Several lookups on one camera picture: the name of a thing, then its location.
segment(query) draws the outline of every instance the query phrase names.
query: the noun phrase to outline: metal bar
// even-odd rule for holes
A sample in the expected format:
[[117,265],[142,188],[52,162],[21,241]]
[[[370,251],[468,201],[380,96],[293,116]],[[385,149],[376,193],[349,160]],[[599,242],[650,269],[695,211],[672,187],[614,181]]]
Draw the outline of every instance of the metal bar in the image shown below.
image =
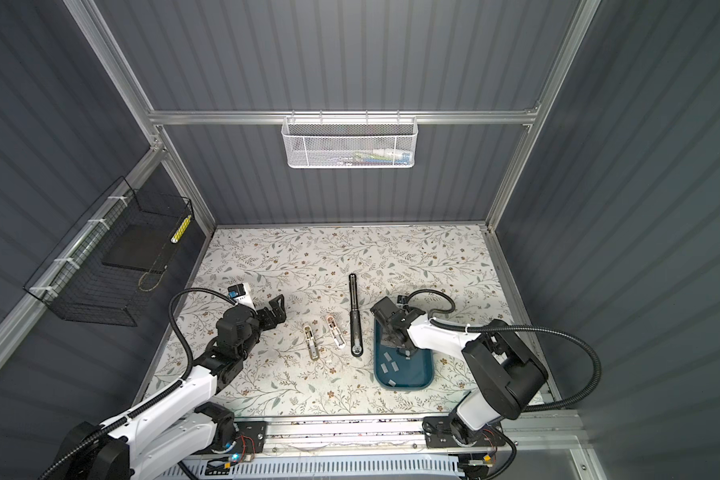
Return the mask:
[[[510,312],[512,312],[512,320],[519,325],[532,325],[528,311],[525,309],[525,304],[520,296],[518,284],[514,282],[514,277],[507,263],[507,258],[504,256],[504,251],[501,249],[501,244],[499,243],[499,238],[496,236],[496,232],[483,232],[483,237],[485,239],[485,246],[488,248],[488,253],[490,254],[490,259],[494,262],[494,268],[499,278],[501,290],[504,292],[504,296],[507,297],[507,304],[509,305]],[[552,370],[550,370],[547,358],[544,356],[544,351],[541,349],[541,344],[537,336],[520,332],[518,335],[524,337],[530,343],[531,349],[536,353],[544,366],[547,367],[547,371],[550,374],[547,385],[550,388],[552,397],[555,400],[563,398],[560,395],[560,390],[557,389],[554,375],[552,374]]]
[[234,110],[155,110],[148,113],[157,125],[280,125],[294,116],[300,123],[410,122],[419,124],[523,124],[536,121],[535,110],[501,111],[234,111]]
[[[162,148],[153,147],[149,149],[141,160],[139,160],[139,163],[128,173],[126,177],[128,184],[133,188],[141,187],[157,165],[160,164],[164,156],[165,151]],[[127,192],[128,184],[126,184],[126,182],[120,182],[120,185],[115,188],[111,196],[102,203],[91,218],[98,219],[103,217],[116,202],[120,201],[115,197],[122,196]],[[67,257],[77,249],[95,225],[95,222],[86,222],[72,241],[62,250],[59,257]],[[34,286],[46,286],[49,284],[52,279],[56,277],[61,267],[62,262],[53,262],[50,264]],[[24,340],[45,311],[45,304],[39,302],[27,293],[5,317],[0,324],[0,369],[10,355],[19,347],[21,341]]]
[[346,224],[244,224],[244,225],[219,225],[217,230],[222,228],[238,229],[238,228],[339,228],[340,226],[483,226],[480,220],[472,220],[467,222],[352,222]]
[[534,150],[539,134],[547,123],[552,106],[557,100],[557,95],[563,86],[563,82],[565,82],[570,66],[574,62],[576,53],[579,51],[584,35],[589,29],[599,5],[600,0],[580,0],[579,2],[574,19],[568,28],[565,40],[560,46],[554,66],[541,93],[536,121],[528,128],[528,132],[520,140],[518,148],[504,173],[496,199],[490,207],[488,217],[485,219],[485,223],[490,230],[496,230],[496,226],[507,208],[512,192],[518,184],[520,174],[523,173],[523,168],[525,168],[525,164]]
[[168,136],[168,133],[165,132],[162,127],[159,127],[159,130],[160,140],[169,153],[163,160],[163,167],[165,167],[168,175],[173,180],[173,184],[176,186],[179,194],[182,197],[192,199],[192,210],[195,213],[195,219],[198,225],[200,225],[202,232],[206,236],[213,235],[213,232],[216,230],[216,219],[213,217],[211,209],[200,194],[200,189],[197,188],[194,180],[192,180],[190,172],[186,169],[184,162],[182,162],[181,156],[179,156],[179,152],[176,150],[176,146],[173,145],[173,141]]
[[[363,455],[364,452],[465,453],[480,448],[426,449],[422,414],[379,414],[346,416],[289,416],[240,418],[269,423],[263,455]],[[504,431],[522,450],[573,449],[590,447],[576,410],[523,414],[502,422]]]
[[154,128],[147,112],[152,110],[152,105],[146,97],[146,93],[136,80],[134,71],[125,60],[125,55],[120,50],[109,27],[106,26],[104,17],[96,7],[93,0],[64,0],[72,18],[83,32],[86,40],[96,53],[99,62],[112,79],[115,88],[123,97],[128,110],[134,116],[144,136],[154,143],[157,138],[157,130]]
[[[200,266],[202,265],[202,259],[204,259],[206,256],[206,252],[208,251],[208,245],[210,245],[212,238],[213,235],[208,235],[206,236],[206,240],[202,243],[200,254],[197,256],[197,260],[195,260],[195,265],[192,267],[190,278],[187,279],[184,288],[191,287],[192,283],[195,281],[195,277],[197,277],[197,272],[200,271]],[[181,309],[184,308],[184,303],[186,303],[186,296],[184,296],[176,304],[176,308],[173,310],[173,314],[175,316],[178,316],[179,312],[181,312]],[[131,406],[134,406],[144,400],[144,393],[146,392],[146,388],[150,385],[150,382],[152,381],[155,370],[157,370],[157,364],[160,363],[160,358],[163,357],[163,350],[166,348],[166,344],[168,343],[168,339],[170,339],[171,332],[172,329],[170,325],[168,325],[166,327],[166,331],[163,333],[163,338],[160,339],[160,344],[157,346],[157,350],[155,350],[155,354],[152,356],[150,368],[146,370],[144,379],[141,381],[141,385],[139,386],[139,390],[136,392],[136,397],[134,398],[134,402],[131,404]]]
[[580,480],[606,480],[603,466],[593,448],[572,448],[570,456]]
[[88,44],[96,53],[104,70],[115,84],[117,91],[125,101],[131,114],[139,125],[142,133],[152,145],[165,145],[170,153],[164,166],[174,185],[182,197],[192,200],[192,208],[198,225],[206,235],[211,235],[216,227],[216,220],[211,214],[208,204],[195,186],[189,171],[182,162],[181,156],[170,141],[168,134],[155,126],[149,119],[148,112],[154,110],[144,89],[136,79],[136,75],[120,50],[112,31],[106,25],[95,0],[64,0],[72,18],[80,27]]

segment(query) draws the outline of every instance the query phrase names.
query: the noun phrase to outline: floral tablecloth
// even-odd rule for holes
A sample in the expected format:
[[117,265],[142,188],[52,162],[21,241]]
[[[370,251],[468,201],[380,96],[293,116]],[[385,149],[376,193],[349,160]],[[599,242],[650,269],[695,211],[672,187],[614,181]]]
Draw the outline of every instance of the floral tablecloth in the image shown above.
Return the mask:
[[[365,354],[338,350],[327,332],[333,314],[349,342],[348,274],[358,276]],[[465,365],[434,355],[435,378],[417,392],[382,387],[373,375],[373,318],[369,308],[386,295],[436,288],[456,302],[450,320],[511,322],[504,294],[482,234],[475,226],[364,226],[218,230],[202,260],[194,286],[226,292],[247,282],[260,308],[282,293],[288,321],[264,332],[242,372],[215,401],[238,416],[334,415],[450,411],[475,388]],[[420,296],[427,308],[436,297]],[[199,355],[216,334],[228,303],[201,293],[189,295],[179,325]],[[303,326],[315,333],[320,360],[309,359]],[[185,368],[173,336],[147,389],[154,393]]]

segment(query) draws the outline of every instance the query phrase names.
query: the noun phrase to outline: mounting plate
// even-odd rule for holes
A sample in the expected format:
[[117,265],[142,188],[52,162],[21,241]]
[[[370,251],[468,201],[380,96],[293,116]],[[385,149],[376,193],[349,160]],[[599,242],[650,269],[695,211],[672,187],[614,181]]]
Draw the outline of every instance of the mounting plate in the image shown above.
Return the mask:
[[[424,435],[427,442],[427,448],[460,448],[464,447],[456,443],[455,438],[451,433],[443,433],[443,430],[448,430],[448,417],[446,416],[431,416],[424,417],[422,419],[422,425],[424,426]],[[501,424],[494,428],[501,430]],[[470,447],[501,447],[506,445],[503,438],[496,434],[486,432],[484,436],[481,436],[473,445]]]
[[[239,434],[253,440],[254,453],[264,451],[264,441],[266,440],[266,422],[235,422]],[[246,453],[250,452],[251,443],[246,439]],[[242,453],[242,444],[240,448],[235,448],[231,453]],[[211,451],[210,447],[195,452],[195,455],[216,455]]]

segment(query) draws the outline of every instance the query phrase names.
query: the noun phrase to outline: white vent grille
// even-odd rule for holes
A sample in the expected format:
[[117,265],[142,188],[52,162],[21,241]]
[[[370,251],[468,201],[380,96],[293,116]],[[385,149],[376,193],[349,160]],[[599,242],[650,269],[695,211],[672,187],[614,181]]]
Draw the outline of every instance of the white vent grille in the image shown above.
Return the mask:
[[[458,459],[446,455],[411,454],[378,455],[372,458],[363,456],[336,457],[279,457],[256,458],[253,462],[233,467],[227,474],[203,475],[207,460],[185,460],[187,467],[198,478],[300,478],[330,476],[344,477],[352,475],[448,475],[464,476],[458,470]],[[178,466],[169,468],[158,478],[179,480],[186,476]]]
[[288,166],[293,168],[410,168],[416,151],[416,119],[394,123],[282,122]]

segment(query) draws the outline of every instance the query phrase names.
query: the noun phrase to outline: blue plastic tray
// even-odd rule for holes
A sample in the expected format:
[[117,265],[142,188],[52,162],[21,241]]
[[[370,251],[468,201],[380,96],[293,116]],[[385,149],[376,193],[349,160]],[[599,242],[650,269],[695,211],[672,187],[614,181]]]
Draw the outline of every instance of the blue plastic tray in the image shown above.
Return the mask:
[[[410,360],[398,353],[396,348],[382,345],[382,328],[374,322],[373,333],[373,372],[376,380],[389,390],[421,390],[425,389],[434,379],[434,361],[431,350],[419,350]],[[392,360],[387,360],[385,353]],[[398,366],[395,371],[392,362]]]

